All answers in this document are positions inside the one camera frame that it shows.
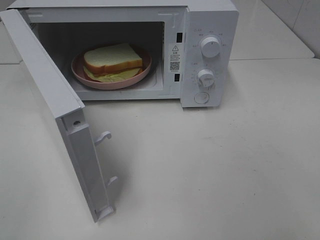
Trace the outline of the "round door release button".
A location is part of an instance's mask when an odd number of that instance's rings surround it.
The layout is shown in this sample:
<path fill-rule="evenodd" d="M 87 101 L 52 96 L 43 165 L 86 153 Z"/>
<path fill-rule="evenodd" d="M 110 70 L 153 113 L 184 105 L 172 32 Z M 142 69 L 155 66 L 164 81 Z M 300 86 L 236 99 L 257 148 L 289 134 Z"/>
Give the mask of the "round door release button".
<path fill-rule="evenodd" d="M 198 92 L 194 96 L 194 101 L 197 104 L 206 104 L 210 99 L 210 95 L 207 92 Z"/>

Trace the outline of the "white bread sandwich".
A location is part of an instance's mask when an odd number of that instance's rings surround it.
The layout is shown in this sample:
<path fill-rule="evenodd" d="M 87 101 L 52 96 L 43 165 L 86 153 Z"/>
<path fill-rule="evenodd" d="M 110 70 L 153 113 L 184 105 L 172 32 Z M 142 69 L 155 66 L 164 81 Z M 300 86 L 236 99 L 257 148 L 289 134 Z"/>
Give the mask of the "white bread sandwich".
<path fill-rule="evenodd" d="M 101 83 L 121 82 L 143 71 L 143 59 L 128 43 L 89 50 L 83 60 L 85 74 Z"/>

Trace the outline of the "pink round plate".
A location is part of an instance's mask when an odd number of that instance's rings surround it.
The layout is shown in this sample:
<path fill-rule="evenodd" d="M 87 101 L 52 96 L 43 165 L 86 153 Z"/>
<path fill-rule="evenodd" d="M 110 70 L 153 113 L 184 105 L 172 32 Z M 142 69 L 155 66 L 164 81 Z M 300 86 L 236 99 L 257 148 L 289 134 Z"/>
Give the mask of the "pink round plate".
<path fill-rule="evenodd" d="M 138 74 L 131 78 L 116 82 L 100 82 L 92 80 L 91 78 L 89 78 L 89 76 L 85 73 L 84 70 L 84 53 L 80 53 L 74 57 L 74 59 L 71 62 L 71 71 L 80 83 L 92 89 L 118 90 L 124 89 L 126 87 L 131 87 L 146 78 L 146 76 L 149 74 L 151 70 L 153 63 L 151 55 L 145 49 L 136 45 L 132 45 L 131 47 L 142 58 L 142 71 L 140 71 Z"/>

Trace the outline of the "white microwave door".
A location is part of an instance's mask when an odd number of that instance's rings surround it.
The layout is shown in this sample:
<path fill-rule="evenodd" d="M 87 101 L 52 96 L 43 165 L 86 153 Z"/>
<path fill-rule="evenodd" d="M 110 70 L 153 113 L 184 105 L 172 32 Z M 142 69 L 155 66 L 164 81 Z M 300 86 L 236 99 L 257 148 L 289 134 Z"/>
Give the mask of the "white microwave door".
<path fill-rule="evenodd" d="M 92 138 L 83 102 L 20 12 L 5 10 L 0 18 L 15 52 L 21 57 L 22 69 L 31 80 L 37 102 L 49 112 L 54 128 L 59 130 L 93 221 L 98 222 L 114 212 L 107 188 L 115 177 L 104 180 L 96 152 L 96 145 L 112 135 L 105 131 L 96 140 Z"/>

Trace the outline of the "glass microwave turntable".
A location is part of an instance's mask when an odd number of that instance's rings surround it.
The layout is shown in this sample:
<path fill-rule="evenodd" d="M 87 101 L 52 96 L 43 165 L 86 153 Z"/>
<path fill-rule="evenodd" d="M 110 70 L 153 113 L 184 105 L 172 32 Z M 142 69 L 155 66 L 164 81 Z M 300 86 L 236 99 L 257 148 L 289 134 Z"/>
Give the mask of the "glass microwave turntable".
<path fill-rule="evenodd" d="M 122 89 L 116 90 L 99 90 L 93 89 L 91 87 L 87 87 L 81 82 L 79 82 L 72 70 L 68 77 L 68 82 L 73 87 L 73 89 L 77 92 L 84 92 L 84 91 L 129 91 L 129 90 L 141 90 L 141 91 L 148 91 L 148 90 L 161 90 L 163 88 L 163 80 L 162 80 L 162 68 L 160 65 L 156 66 L 152 63 L 151 69 L 149 74 L 144 78 L 142 81 Z"/>

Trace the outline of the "white lower timer knob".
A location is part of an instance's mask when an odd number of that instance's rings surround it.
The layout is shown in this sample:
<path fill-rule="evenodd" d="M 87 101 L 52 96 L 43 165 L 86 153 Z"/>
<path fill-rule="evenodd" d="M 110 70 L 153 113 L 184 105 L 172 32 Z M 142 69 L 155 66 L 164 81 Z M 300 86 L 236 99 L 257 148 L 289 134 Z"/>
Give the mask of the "white lower timer knob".
<path fill-rule="evenodd" d="M 215 83 L 214 74 L 210 69 L 202 69 L 197 73 L 197 81 L 201 87 L 208 88 Z"/>

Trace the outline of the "white warning label sticker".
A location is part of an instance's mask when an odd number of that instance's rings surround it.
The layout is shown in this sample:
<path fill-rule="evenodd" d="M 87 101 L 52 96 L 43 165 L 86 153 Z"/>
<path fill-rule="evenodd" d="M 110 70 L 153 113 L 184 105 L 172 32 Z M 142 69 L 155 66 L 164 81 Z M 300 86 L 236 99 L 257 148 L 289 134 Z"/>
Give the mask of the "white warning label sticker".
<path fill-rule="evenodd" d="M 184 44 L 170 43 L 167 51 L 168 71 L 170 73 L 180 73 L 184 63 Z"/>

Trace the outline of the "white microwave oven body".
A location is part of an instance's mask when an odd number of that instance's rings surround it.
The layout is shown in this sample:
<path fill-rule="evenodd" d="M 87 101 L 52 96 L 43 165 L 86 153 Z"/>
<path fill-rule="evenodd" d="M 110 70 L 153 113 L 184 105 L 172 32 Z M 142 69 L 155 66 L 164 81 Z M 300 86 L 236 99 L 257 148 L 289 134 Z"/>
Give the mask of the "white microwave oven body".
<path fill-rule="evenodd" d="M 139 46 L 161 66 L 161 90 L 73 89 L 81 101 L 179 99 L 184 108 L 221 102 L 239 16 L 230 0 L 16 0 L 7 10 L 20 12 L 68 83 L 72 59 L 101 45 Z M 212 58 L 201 52 L 208 36 L 221 42 L 220 53 Z M 168 71 L 173 43 L 184 44 L 181 72 Z M 210 87 L 198 83 L 203 69 L 213 72 Z M 199 92 L 209 94 L 207 103 L 195 102 Z"/>

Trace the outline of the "white upper power knob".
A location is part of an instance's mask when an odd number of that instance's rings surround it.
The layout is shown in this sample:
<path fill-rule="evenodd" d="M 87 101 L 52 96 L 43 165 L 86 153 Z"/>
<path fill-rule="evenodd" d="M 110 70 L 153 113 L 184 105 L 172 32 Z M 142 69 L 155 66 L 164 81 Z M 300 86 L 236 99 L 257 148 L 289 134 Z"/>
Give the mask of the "white upper power knob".
<path fill-rule="evenodd" d="M 207 36 L 200 43 L 201 53 L 206 58 L 214 58 L 221 51 L 221 41 L 217 36 Z"/>

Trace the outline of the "white adjacent table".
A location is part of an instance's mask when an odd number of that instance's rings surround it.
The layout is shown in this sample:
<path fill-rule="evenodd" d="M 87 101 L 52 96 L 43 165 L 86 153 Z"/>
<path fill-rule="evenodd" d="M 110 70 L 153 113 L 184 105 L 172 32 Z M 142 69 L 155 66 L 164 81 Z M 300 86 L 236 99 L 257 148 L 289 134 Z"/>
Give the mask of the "white adjacent table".
<path fill-rule="evenodd" d="M 239 12 L 230 60 L 309 59 L 314 53 L 261 0 L 234 0 Z"/>

